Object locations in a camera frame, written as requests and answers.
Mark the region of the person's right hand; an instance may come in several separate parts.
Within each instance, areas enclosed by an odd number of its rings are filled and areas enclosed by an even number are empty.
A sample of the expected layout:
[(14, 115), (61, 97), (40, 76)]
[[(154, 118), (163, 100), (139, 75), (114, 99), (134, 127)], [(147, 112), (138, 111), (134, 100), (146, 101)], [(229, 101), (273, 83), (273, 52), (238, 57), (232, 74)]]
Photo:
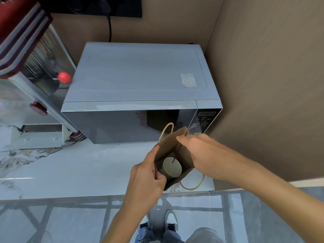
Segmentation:
[(194, 136), (200, 139), (200, 145), (188, 151), (195, 168), (213, 179), (229, 182), (232, 156), (235, 152), (205, 134)]

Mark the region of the brown paper bag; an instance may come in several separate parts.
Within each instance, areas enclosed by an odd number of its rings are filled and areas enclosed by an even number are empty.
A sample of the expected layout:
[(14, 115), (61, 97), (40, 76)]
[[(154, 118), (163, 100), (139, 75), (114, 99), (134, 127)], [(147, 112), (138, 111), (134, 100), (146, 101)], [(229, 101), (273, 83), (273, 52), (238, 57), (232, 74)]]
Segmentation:
[(181, 182), (182, 179), (185, 178), (191, 171), (193, 171), (195, 167), (190, 152), (186, 147), (184, 147), (177, 141), (176, 137), (181, 135), (190, 135), (190, 133), (187, 127), (182, 127), (177, 131), (173, 131), (173, 129), (174, 129), (174, 124), (172, 122), (168, 123), (164, 127), (160, 135), (159, 142), (156, 144), (160, 146), (155, 157), (155, 164), (156, 164), (157, 171), (160, 172), (160, 169), (162, 167), (165, 158), (167, 157), (176, 158), (182, 166), (182, 174), (179, 177), (170, 180), (166, 178), (167, 182), (164, 187), (164, 191), (168, 190), (176, 183), (179, 183), (180, 186), (187, 191), (194, 191), (202, 185), (205, 179), (205, 175), (203, 175), (201, 182), (194, 188), (186, 188), (182, 184)]

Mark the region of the person's left forearm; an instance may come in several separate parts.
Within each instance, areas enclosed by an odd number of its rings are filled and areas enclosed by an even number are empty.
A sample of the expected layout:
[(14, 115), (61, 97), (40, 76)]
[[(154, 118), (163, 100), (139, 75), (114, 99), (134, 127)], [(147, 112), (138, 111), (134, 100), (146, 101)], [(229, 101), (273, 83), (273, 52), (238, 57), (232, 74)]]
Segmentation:
[(102, 243), (129, 243), (141, 220), (154, 207), (161, 195), (160, 190), (132, 189), (127, 192)]

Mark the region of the person's right forearm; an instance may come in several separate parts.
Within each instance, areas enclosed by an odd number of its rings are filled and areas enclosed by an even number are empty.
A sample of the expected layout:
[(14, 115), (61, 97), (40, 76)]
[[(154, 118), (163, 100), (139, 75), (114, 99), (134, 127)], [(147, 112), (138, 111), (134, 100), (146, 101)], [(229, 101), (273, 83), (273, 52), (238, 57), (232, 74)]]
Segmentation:
[(225, 180), (257, 196), (306, 243), (324, 243), (324, 202), (259, 163), (222, 146)]

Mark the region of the white lidded cup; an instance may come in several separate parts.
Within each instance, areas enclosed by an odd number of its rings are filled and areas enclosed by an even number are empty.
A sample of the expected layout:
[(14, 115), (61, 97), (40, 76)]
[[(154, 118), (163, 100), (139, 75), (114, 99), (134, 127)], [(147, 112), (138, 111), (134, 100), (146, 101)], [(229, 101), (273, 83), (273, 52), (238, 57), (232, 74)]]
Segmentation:
[(182, 166), (176, 158), (167, 157), (163, 161), (160, 173), (168, 180), (177, 178), (182, 174)]

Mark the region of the person's right shoe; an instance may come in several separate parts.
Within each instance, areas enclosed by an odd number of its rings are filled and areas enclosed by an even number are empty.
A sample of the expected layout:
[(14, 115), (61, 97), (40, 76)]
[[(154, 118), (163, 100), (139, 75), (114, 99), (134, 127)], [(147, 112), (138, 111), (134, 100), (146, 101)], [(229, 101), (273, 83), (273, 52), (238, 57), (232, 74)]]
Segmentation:
[(165, 228), (173, 232), (178, 232), (178, 219), (173, 210), (168, 210), (165, 215)]

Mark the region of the person's shoe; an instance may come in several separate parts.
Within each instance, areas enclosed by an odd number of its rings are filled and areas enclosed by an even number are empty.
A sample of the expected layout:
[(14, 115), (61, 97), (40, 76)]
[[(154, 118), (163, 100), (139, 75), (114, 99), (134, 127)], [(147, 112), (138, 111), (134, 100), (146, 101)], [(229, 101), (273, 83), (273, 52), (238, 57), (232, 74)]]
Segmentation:
[(145, 233), (147, 231), (152, 232), (150, 221), (141, 222), (137, 228), (137, 234)]
[(168, 210), (165, 215), (165, 228), (173, 232), (178, 232), (178, 219), (173, 210)]

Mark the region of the person's left shoe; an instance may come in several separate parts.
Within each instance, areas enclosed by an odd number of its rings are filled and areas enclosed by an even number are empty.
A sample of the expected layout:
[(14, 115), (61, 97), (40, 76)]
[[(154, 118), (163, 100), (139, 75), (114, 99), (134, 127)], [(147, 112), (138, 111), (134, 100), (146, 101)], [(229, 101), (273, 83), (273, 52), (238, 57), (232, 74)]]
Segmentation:
[(141, 222), (137, 228), (137, 234), (145, 233), (147, 231), (152, 232), (150, 221)]

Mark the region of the person's blue jeans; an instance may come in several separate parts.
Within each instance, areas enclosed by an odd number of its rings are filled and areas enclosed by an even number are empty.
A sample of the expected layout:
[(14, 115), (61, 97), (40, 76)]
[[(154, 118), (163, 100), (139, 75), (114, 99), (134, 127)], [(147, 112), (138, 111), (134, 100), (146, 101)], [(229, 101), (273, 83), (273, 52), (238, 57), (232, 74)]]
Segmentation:
[(160, 240), (161, 241), (158, 241), (157, 236), (155, 236), (152, 230), (152, 232), (147, 231), (137, 234), (134, 243), (185, 243), (177, 232), (170, 230), (165, 230)]

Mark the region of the grey white microwave oven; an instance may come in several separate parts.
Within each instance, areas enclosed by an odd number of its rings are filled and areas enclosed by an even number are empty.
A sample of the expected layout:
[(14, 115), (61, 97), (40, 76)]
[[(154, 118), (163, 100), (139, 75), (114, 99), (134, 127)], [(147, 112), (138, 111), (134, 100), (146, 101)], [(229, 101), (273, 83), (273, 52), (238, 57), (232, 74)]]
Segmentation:
[(92, 143), (115, 144), (157, 142), (170, 122), (201, 134), (222, 109), (200, 45), (88, 42), (61, 113)]

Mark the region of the person's grey shirt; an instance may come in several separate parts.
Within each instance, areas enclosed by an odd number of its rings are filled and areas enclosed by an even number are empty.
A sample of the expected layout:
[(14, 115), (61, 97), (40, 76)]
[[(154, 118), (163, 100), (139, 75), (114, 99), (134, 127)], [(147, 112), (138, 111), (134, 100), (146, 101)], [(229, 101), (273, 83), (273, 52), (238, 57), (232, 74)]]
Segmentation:
[(185, 243), (225, 243), (217, 231), (201, 227), (196, 229)]

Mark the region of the red ball knob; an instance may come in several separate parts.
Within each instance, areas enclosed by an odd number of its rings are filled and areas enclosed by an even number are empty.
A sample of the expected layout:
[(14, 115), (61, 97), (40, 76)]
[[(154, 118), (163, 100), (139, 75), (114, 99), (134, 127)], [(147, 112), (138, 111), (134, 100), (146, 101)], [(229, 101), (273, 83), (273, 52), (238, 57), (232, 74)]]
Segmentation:
[(60, 72), (60, 73), (58, 74), (58, 80), (59, 80), (61, 83), (69, 84), (69, 83), (71, 83), (71, 81), (72, 81), (72, 77), (71, 77), (70, 74), (68, 74), (67, 72)]

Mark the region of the dark red round knob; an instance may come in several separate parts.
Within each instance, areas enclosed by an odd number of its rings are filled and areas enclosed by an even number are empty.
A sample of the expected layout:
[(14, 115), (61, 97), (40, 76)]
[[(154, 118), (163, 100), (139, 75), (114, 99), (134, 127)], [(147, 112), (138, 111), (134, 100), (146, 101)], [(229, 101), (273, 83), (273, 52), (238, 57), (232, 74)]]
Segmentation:
[(38, 101), (34, 101), (33, 103), (30, 103), (29, 107), (37, 114), (40, 114), (42, 116), (48, 115), (47, 108)]

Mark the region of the red white popcorn machine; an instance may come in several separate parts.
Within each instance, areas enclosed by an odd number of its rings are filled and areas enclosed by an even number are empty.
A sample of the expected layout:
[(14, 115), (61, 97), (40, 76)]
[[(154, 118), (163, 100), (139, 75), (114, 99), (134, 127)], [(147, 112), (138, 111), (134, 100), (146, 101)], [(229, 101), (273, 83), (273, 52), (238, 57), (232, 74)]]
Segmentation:
[[(62, 113), (76, 65), (60, 40), (53, 18), (38, 0), (0, 0), (0, 126), (10, 129), (4, 149), (58, 148), (86, 136)], [(34, 101), (48, 115), (29, 107)]]

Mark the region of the black wall socket panel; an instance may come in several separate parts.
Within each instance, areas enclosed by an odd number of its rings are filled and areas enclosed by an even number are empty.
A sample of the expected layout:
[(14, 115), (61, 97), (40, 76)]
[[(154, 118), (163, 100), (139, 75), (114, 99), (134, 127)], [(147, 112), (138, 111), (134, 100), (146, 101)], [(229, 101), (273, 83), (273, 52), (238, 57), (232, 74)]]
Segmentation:
[(142, 18), (141, 0), (38, 0), (50, 13)]

